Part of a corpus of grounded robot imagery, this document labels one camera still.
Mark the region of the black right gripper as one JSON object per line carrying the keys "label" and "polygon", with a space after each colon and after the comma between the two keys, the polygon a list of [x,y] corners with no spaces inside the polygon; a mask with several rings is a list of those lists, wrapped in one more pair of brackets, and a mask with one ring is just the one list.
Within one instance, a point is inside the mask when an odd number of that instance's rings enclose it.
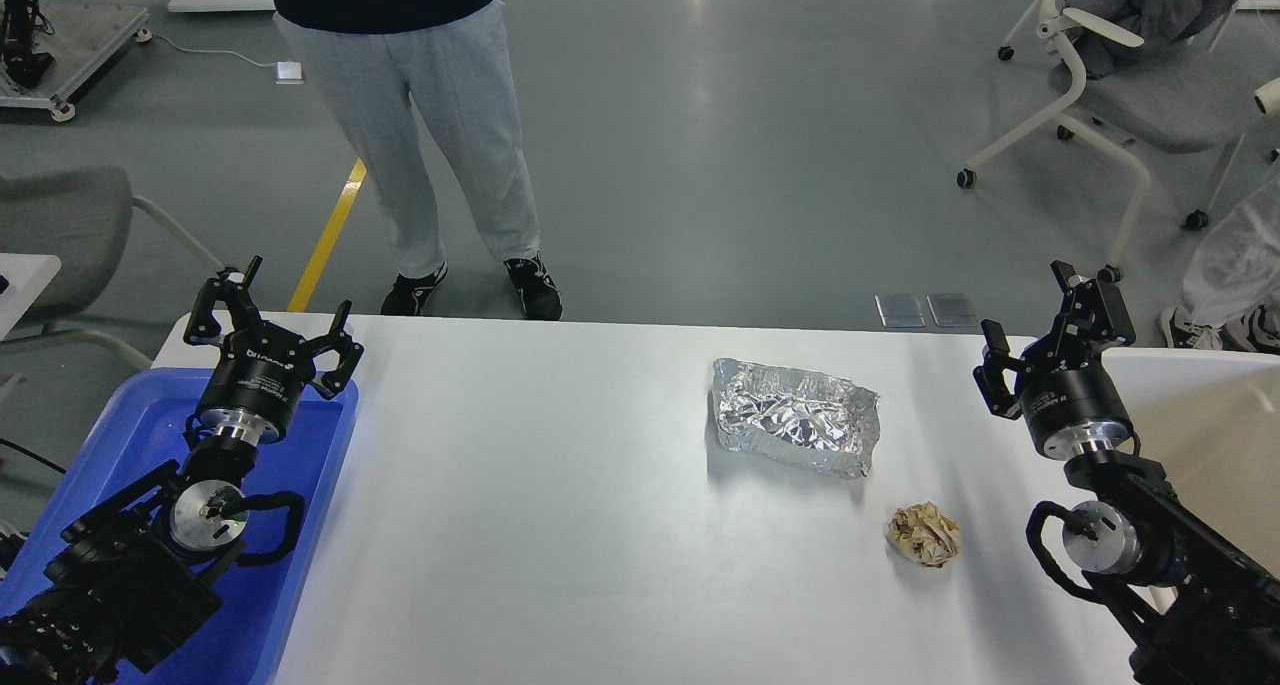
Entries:
{"label": "black right gripper", "polygon": [[1048,334],[1048,360],[1012,356],[1000,321],[979,321],[983,360],[973,378],[995,416],[1027,423],[1036,452],[1068,461],[1115,451],[1135,426],[1102,362],[1102,351],[1129,347],[1137,332],[1117,284],[1084,278],[1055,260],[1062,305]]}

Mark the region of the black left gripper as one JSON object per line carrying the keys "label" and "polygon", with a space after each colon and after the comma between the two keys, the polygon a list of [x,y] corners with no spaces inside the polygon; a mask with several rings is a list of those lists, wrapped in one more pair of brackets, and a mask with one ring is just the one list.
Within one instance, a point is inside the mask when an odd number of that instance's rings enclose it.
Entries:
{"label": "black left gripper", "polygon": [[[282,440],[308,383],[325,401],[338,397],[351,383],[364,356],[364,346],[347,332],[353,302],[344,300],[326,333],[305,341],[298,333],[266,326],[250,288],[262,264],[253,256],[244,271],[225,268],[205,280],[186,325],[188,346],[221,346],[220,360],[196,406],[204,426],[229,424],[238,412],[264,423],[259,440]],[[232,334],[224,339],[214,315],[221,303],[230,315]],[[337,353],[335,367],[317,370],[316,357]]]}

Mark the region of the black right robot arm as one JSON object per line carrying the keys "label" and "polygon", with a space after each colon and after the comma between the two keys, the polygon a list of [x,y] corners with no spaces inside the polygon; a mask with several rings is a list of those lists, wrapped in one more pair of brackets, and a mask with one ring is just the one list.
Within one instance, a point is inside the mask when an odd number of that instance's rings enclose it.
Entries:
{"label": "black right robot arm", "polygon": [[1043,572],[1103,606],[1133,640],[1139,684],[1275,684],[1277,579],[1180,501],[1140,438],[1101,353],[1135,332],[1112,278],[1056,260],[1062,301],[1051,329],[1012,353],[1000,321],[983,320],[973,378],[987,410],[1023,420],[1042,457],[1062,463],[1092,498],[1042,501],[1025,536]]}

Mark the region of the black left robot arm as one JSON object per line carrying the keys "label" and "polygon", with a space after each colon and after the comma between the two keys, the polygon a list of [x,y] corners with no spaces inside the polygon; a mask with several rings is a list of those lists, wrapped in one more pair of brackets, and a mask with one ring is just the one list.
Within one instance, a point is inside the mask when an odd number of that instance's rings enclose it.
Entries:
{"label": "black left robot arm", "polygon": [[307,385],[335,398],[364,348],[347,329],[349,301],[314,338],[264,319],[250,294],[260,264],[205,280],[184,339],[215,346],[219,361],[186,421],[189,452],[61,531],[67,545],[44,571],[50,586],[3,620],[5,684],[111,684],[120,661],[147,672],[219,611],[223,574],[297,547],[305,497],[248,496],[243,483],[260,446],[284,439]]}

